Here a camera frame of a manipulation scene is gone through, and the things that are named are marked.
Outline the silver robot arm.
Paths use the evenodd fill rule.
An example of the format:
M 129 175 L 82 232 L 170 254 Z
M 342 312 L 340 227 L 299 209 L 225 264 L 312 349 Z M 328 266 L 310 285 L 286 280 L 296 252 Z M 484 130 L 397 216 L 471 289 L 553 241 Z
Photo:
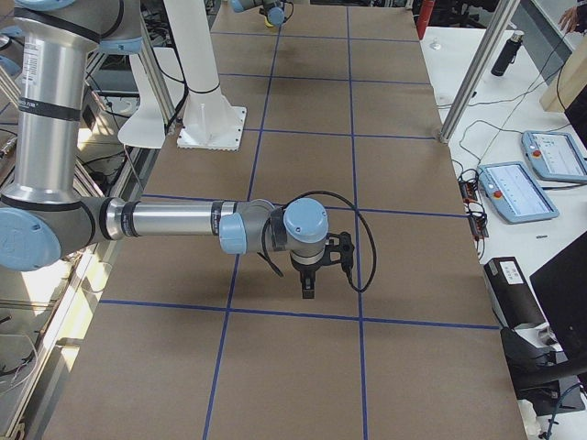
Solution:
M 284 1 L 278 0 L 229 0 L 229 5 L 236 13 L 242 13 L 251 9 L 258 9 L 267 22 L 280 27 L 285 23 Z
M 302 294 L 327 264 L 323 205 L 255 200 L 142 203 L 82 197 L 73 188 L 87 55 L 143 44 L 137 1 L 18 1 L 25 37 L 15 177 L 1 192 L 1 263 L 38 270 L 94 243 L 123 237 L 215 236 L 228 254 L 288 251 Z

